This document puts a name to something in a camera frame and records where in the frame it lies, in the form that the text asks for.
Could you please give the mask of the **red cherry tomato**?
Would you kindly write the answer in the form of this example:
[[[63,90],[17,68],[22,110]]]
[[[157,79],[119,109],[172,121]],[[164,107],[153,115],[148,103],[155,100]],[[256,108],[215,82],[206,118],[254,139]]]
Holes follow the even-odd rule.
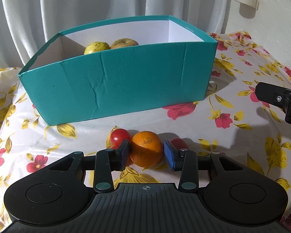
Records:
[[[171,144],[175,147],[175,149],[188,149],[188,144],[182,138],[174,138],[171,140]]]
[[[117,149],[124,140],[131,140],[130,134],[127,130],[118,128],[111,132],[110,143],[112,149]]]

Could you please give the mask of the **orange mandarin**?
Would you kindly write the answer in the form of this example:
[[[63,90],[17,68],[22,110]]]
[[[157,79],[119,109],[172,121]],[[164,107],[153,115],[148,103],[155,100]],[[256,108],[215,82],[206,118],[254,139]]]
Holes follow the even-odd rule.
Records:
[[[160,137],[151,131],[136,133],[131,139],[130,146],[130,158],[139,167],[153,167],[163,158],[163,143]]]

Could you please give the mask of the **floral plastic tablecloth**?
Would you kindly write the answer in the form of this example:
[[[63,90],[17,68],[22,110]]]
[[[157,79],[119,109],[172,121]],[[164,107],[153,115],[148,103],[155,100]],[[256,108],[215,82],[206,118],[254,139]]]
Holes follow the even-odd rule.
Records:
[[[276,181],[289,197],[282,224],[291,231],[291,125],[255,94],[259,82],[291,88],[291,69],[245,31],[212,37],[218,47],[204,100],[86,122],[46,124],[19,81],[19,68],[1,68],[0,232],[11,223],[3,196],[12,183],[73,151],[91,156],[109,148],[117,128],[181,138],[200,156],[219,151]]]

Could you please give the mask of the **teal cardboard box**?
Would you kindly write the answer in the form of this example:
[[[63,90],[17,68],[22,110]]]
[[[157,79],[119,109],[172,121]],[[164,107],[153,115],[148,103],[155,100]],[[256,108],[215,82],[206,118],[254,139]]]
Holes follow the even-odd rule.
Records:
[[[84,55],[92,42],[138,46]],[[48,40],[19,79],[50,125],[203,100],[217,41],[173,16],[135,16],[80,25]]]

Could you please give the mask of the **red-yellow apple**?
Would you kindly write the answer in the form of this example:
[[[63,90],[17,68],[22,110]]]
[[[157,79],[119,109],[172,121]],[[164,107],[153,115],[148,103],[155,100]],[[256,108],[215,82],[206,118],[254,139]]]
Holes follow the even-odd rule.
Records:
[[[130,46],[138,46],[139,43],[130,38],[121,38],[114,41],[111,45],[111,49],[123,48],[123,47],[130,47]]]

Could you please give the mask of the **white curtain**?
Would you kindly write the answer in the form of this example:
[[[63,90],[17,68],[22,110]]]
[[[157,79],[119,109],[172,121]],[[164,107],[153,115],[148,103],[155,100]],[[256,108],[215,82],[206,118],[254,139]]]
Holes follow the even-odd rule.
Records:
[[[228,0],[0,0],[0,69],[22,67],[53,35],[105,19],[172,15],[221,32]]]

